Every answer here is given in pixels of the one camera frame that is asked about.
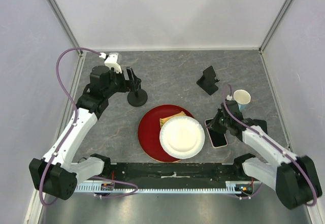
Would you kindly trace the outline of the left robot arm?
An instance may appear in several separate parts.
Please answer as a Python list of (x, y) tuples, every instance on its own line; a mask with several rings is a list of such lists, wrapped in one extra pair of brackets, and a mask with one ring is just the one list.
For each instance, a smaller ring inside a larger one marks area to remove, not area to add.
[(49, 194), (57, 199), (67, 200), (78, 184), (89, 178), (106, 180), (111, 176), (111, 160), (100, 154), (92, 154), (81, 163), (72, 164), (74, 155), (90, 129), (109, 105), (109, 98), (115, 93), (135, 92), (132, 69), (96, 66), (89, 75), (89, 83), (74, 105), (70, 122), (63, 130), (52, 148), (41, 158), (33, 158), (29, 171), (39, 196)]

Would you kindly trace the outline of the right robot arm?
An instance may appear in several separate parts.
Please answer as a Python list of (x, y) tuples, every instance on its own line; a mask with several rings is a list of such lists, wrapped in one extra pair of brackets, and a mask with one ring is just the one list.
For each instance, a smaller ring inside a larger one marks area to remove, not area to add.
[(230, 132), (265, 159), (262, 162), (249, 153), (236, 158), (232, 168), (236, 179), (249, 176), (259, 180), (276, 192), (287, 209), (315, 206), (322, 196), (313, 160), (306, 155), (298, 156), (273, 140), (267, 133), (266, 121), (244, 118), (236, 101), (221, 103), (206, 127), (222, 137)]

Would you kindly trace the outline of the black clamp phone stand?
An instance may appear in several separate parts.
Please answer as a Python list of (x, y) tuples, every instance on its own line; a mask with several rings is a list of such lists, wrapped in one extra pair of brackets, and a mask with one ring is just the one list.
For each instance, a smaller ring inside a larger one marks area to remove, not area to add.
[(134, 73), (132, 67), (127, 67), (126, 71), (127, 71), (127, 75), (128, 75), (127, 87), (129, 90), (129, 93), (127, 95), (127, 101), (133, 107), (140, 107), (140, 106), (144, 105), (148, 100), (147, 92), (145, 90), (143, 90), (142, 88), (138, 89), (137, 91), (132, 91), (131, 77), (135, 73)]

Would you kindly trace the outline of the pink case smartphone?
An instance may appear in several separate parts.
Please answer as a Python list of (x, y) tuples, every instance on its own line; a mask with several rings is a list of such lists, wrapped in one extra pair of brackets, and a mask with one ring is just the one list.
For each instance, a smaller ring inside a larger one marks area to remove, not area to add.
[(205, 120), (206, 130), (213, 148), (222, 148), (228, 145), (228, 141), (224, 134), (219, 134), (208, 128), (208, 124), (212, 121), (212, 119)]

